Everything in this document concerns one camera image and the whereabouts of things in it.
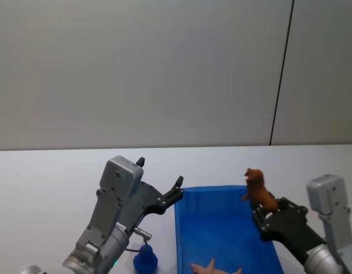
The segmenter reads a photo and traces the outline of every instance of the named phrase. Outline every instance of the white table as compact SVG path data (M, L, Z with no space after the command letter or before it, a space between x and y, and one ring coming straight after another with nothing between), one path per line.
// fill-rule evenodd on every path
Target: white table
M43 269L61 265L90 220L105 163L116 155L132 161L144 156L143 180L161 192L179 175L185 178L184 187L244 184L247 167L260 168L276 197L307 207L306 182L338 174L346 180L352 207L352 145L2 151L0 273L20 273L30 264ZM310 211L307 217L323 236L317 214ZM173 208L162 216L147 216L141 227L153 234L150 244L159 259L158 273L176 274ZM134 235L129 247L141 243ZM303 273L284 247L275 246L285 273ZM133 256L125 252L111 273L133 273Z

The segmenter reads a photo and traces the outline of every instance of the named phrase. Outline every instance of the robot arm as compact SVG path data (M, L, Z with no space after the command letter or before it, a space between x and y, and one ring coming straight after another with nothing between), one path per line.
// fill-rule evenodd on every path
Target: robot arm
M352 274L352 234L345 184L337 175L325 175L307 184L310 204L323 220L327 242L306 223L306 207L277 199L279 210L267 215L251 203L261 238L285 245L308 274Z
M106 163L90 223L63 262L64 268L53 274L107 274L126 250L133 233L141 235L145 242L151 238L149 233L138 228L139 223L150 213L165 213L182 198L183 177L180 176L173 188L163 195L141 181L144 161L140 158L135 164L117 156ZM52 274L42 272L36 266L31 269L23 273Z

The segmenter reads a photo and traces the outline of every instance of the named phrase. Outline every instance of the blue bin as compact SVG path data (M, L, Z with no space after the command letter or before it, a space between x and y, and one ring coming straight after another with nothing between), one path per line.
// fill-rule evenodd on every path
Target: blue bin
M260 240L245 186L185 188L175 204L177 272L192 274L191 263L243 274L283 274L272 242Z

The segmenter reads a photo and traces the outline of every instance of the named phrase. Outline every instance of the gray wall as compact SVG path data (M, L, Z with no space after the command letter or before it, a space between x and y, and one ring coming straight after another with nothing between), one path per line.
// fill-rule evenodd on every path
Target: gray wall
M267 145L290 8L0 0L0 150ZM285 67L273 144L352 142L352 1L296 0Z
M295 2L272 144L352 143L352 1Z

